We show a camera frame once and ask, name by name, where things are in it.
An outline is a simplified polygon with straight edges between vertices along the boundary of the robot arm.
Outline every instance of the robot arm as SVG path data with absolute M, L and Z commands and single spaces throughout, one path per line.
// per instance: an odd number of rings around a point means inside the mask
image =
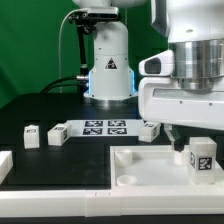
M 73 2 L 78 5 L 80 8 L 85 7 L 121 7 L 121 8 L 129 8 L 135 7 L 138 5 L 143 5 L 146 0 L 73 0 Z
M 145 120 L 224 130 L 224 1 L 152 0 L 152 25 L 169 50 L 142 61 Z

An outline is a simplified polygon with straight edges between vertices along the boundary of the black table surface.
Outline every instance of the black table surface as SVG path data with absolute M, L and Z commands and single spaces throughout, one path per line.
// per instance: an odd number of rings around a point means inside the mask
M 25 94 L 0 110 L 0 151 L 12 150 L 14 167 L 0 191 L 110 189 L 110 146 L 146 145 L 137 136 L 72 137 L 62 147 L 48 146 L 47 132 L 67 120 L 141 119 L 137 105 L 103 109 L 84 104 L 78 94 Z M 40 148 L 25 150 L 24 127 L 39 125 Z M 183 135 L 189 128 L 182 128 Z M 208 135 L 190 129 L 191 136 Z M 217 141 L 222 133 L 209 131 Z M 161 131 L 153 144 L 170 144 Z M 222 150 L 219 150 L 222 161 Z M 223 215 L 162 215 L 0 219 L 0 223 L 222 223 Z

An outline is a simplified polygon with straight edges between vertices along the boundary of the green backdrop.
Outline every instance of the green backdrop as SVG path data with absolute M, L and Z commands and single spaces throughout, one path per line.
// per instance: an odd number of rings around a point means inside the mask
M 65 15 L 75 8 L 72 0 L 0 0 L 0 107 L 20 94 L 38 93 L 58 79 L 59 29 Z M 150 27 L 149 3 L 121 12 L 127 15 L 130 67 L 139 81 L 138 63 L 165 50 L 166 40 Z M 91 36 L 85 39 L 91 68 L 93 41 Z M 66 23 L 62 40 L 62 75 L 79 74 L 74 25 Z

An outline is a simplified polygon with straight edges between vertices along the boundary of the white block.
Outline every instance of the white block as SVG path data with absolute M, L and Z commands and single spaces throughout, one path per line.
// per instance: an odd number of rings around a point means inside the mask
M 161 123 L 147 121 L 139 129 L 139 141 L 152 142 L 160 134 Z
M 0 152 L 0 184 L 7 176 L 12 166 L 13 166 L 12 152 L 11 151 Z
M 25 149 L 39 148 L 39 127 L 35 125 L 26 126 L 24 129 L 24 147 Z
M 62 146 L 71 137 L 72 125 L 57 124 L 48 133 L 48 144 Z
M 190 138 L 189 177 L 195 184 L 215 183 L 217 144 L 208 137 Z

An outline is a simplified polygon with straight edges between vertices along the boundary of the white cube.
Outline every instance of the white cube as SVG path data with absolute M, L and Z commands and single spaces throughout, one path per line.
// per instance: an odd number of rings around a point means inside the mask
M 217 144 L 209 137 L 190 138 L 189 177 L 195 184 L 215 183 Z
M 139 141 L 152 142 L 160 134 L 161 123 L 147 121 L 139 129 Z
M 50 131 L 48 131 L 48 144 L 55 146 L 62 146 L 71 137 L 72 125 L 57 124 Z
M 24 147 L 25 149 L 39 148 L 39 126 L 30 125 L 24 129 Z

